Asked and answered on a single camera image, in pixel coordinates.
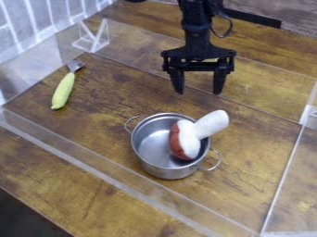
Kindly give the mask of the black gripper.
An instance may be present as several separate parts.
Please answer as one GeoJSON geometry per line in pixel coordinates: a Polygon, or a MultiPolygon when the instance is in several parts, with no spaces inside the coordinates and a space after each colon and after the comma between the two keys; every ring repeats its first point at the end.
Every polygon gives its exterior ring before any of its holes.
{"type": "Polygon", "coordinates": [[[187,28],[185,45],[161,52],[162,69],[170,73],[171,83],[178,94],[185,90],[182,71],[214,71],[213,93],[222,93],[226,75],[234,70],[237,52],[215,46],[210,42],[209,28],[187,28]]]}

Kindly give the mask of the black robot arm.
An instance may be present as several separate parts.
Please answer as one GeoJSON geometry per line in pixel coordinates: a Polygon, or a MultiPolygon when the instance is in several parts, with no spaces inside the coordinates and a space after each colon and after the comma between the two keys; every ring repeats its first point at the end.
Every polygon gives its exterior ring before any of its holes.
{"type": "Polygon", "coordinates": [[[177,0],[182,12],[181,26],[186,44],[161,52],[162,69],[169,73],[174,89],[183,94],[185,72],[213,71],[213,93],[218,95],[225,88],[226,75],[234,70],[237,52],[221,48],[210,42],[210,32],[225,38],[231,31],[233,22],[222,11],[223,0],[177,0]],[[211,18],[219,16],[229,21],[229,29],[219,35],[211,27],[211,18]]]}

